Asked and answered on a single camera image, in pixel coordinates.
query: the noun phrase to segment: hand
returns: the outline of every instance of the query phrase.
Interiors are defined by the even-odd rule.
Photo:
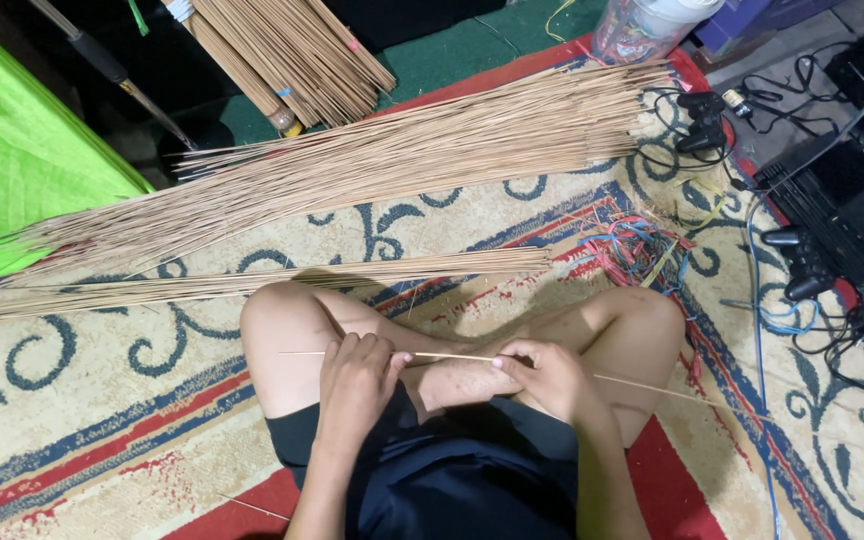
[[[534,367],[513,357],[526,357]],[[555,343],[515,339],[498,351],[492,365],[515,379],[543,409],[562,422],[574,425],[580,401],[601,400],[575,352]]]
[[[396,352],[388,339],[350,333],[325,349],[318,378],[316,441],[354,459],[362,442],[392,399],[408,352]]]

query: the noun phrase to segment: patterned rug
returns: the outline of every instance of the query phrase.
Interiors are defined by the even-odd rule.
[[[565,43],[420,99],[475,92],[580,54]],[[674,58],[678,76],[701,90],[694,66],[684,55]],[[685,127],[673,106],[662,113]],[[653,115],[643,113],[642,121],[643,149],[674,159],[669,130]],[[700,179],[683,183],[690,177]],[[349,292],[422,332],[485,339],[610,287],[594,262],[574,264],[588,254],[577,245],[586,232],[567,215],[608,221],[647,203],[699,223],[720,200],[709,186],[726,189],[726,200],[706,226],[686,234],[697,247],[684,287],[672,296],[689,319],[695,354],[683,353],[669,388],[754,411],[762,396],[751,313],[720,303],[749,299],[743,226],[751,197],[728,190],[721,167],[676,174],[633,155],[569,174],[359,204],[261,227],[149,277],[550,247],[555,267],[544,274]],[[756,221],[758,231],[776,226],[765,212]],[[770,250],[761,260],[765,306],[787,311],[786,265]],[[841,313],[833,293],[821,300],[828,313]],[[237,327],[243,302],[183,301],[0,324],[0,539],[280,537],[282,520],[223,498],[291,515],[298,497],[249,383]],[[803,346],[828,339],[813,334]],[[666,398],[632,447],[630,471],[654,539],[771,538],[766,463],[782,538],[864,538],[864,394],[831,379],[821,360],[796,352],[787,336],[765,332],[763,347],[777,425]],[[690,379],[693,358],[698,380]],[[864,350],[850,351],[842,366],[864,379]]]

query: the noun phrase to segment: bundle of bamboo sticks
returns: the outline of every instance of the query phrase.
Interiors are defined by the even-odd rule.
[[[389,284],[469,274],[541,271],[547,270],[549,264],[547,250],[519,247],[400,260],[285,268],[267,272],[26,287],[9,290],[21,293],[16,298],[8,295],[3,297],[0,294],[0,321],[179,300],[239,296],[251,294],[262,286],[277,282],[297,281],[320,288],[342,289],[376,282]]]
[[[321,0],[195,0],[193,5],[306,126],[319,121],[341,126],[365,117],[378,92],[396,85]]]
[[[142,272],[274,220],[587,168],[629,154],[658,65],[550,69],[436,104],[189,161],[211,176],[19,230],[0,249],[62,256],[3,285],[77,267]]]
[[[168,6],[174,1],[162,0],[162,3]],[[246,63],[242,55],[239,55],[200,13],[192,12],[181,24],[262,115],[270,117],[282,106],[282,100],[272,92],[269,84],[258,76],[256,70]]]

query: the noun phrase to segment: person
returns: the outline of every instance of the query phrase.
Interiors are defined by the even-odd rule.
[[[286,538],[649,538],[625,448],[659,394],[591,374],[667,385],[685,322],[663,295],[608,289],[483,345],[296,282],[256,291],[240,322],[300,489]]]

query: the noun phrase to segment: green carpet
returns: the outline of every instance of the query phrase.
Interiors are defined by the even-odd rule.
[[[498,34],[468,19],[386,49],[376,56],[395,76],[398,86],[391,92],[391,101],[384,97],[378,109],[510,63],[517,53],[502,38],[514,44],[522,55],[555,46],[558,41],[546,34],[546,19],[561,5],[562,0],[520,0],[479,17]],[[587,34],[595,29],[605,5],[606,0],[578,0],[556,16],[549,30],[567,40]],[[242,95],[229,100],[222,122],[232,129],[236,144],[279,137],[256,106]]]

